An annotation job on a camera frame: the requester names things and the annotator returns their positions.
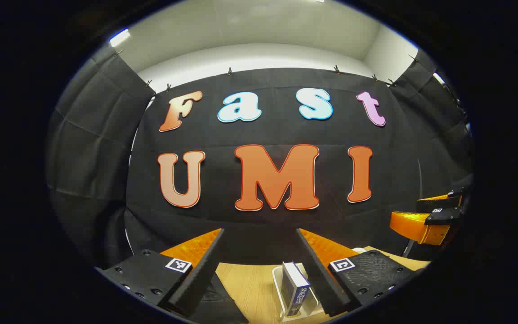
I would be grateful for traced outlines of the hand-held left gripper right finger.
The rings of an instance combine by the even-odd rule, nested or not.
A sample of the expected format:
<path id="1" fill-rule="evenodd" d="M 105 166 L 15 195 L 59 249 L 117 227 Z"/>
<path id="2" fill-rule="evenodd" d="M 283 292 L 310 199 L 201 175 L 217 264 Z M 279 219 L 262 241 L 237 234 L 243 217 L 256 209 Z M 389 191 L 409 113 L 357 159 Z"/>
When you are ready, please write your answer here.
<path id="1" fill-rule="evenodd" d="M 303 267 L 327 315 L 386 299 L 429 265 L 373 248 L 355 251 L 305 229 L 296 234 L 305 250 Z"/>

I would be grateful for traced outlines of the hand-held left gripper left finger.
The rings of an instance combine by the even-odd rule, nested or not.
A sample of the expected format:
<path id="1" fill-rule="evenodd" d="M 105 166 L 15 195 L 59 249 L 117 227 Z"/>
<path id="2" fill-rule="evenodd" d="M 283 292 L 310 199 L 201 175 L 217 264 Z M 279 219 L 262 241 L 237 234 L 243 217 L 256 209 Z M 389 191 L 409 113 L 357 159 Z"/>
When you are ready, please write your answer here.
<path id="1" fill-rule="evenodd" d="M 144 249 L 108 269 L 97 269 L 126 293 L 159 308 L 190 316 L 219 264 L 220 228 L 163 252 Z"/>

